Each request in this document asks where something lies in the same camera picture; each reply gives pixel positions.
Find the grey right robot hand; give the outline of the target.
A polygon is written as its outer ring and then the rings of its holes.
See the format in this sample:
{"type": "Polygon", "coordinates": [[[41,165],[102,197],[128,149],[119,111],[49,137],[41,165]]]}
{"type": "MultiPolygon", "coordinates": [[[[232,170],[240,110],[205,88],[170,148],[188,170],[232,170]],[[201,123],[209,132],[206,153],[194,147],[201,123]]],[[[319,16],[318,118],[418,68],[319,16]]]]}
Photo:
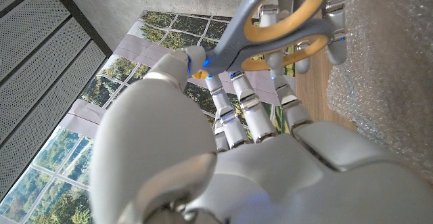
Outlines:
{"type": "MultiPolygon", "coordinates": [[[[266,27],[282,21],[291,16],[305,2],[306,0],[266,0],[259,9],[260,22],[258,25],[266,27]]],[[[344,6],[345,0],[327,0],[321,9],[321,17],[334,25],[333,37],[327,45],[329,60],[334,66],[343,64],[347,58],[344,6]]],[[[272,77],[283,75],[286,73],[285,67],[281,65],[283,59],[302,52],[315,42],[317,42],[315,38],[297,41],[281,51],[260,55],[259,58],[266,60],[267,65],[271,67],[272,77]]]]}

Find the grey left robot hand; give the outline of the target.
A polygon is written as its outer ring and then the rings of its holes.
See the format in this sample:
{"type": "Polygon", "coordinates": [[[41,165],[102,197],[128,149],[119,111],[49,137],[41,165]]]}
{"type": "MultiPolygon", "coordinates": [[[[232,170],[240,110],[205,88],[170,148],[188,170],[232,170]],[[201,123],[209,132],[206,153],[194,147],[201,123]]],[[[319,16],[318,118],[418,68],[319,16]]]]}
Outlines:
{"type": "Polygon", "coordinates": [[[101,120],[90,174],[95,223],[431,223],[432,186],[333,122],[218,152],[182,89],[201,47],[164,55],[101,120]]]}

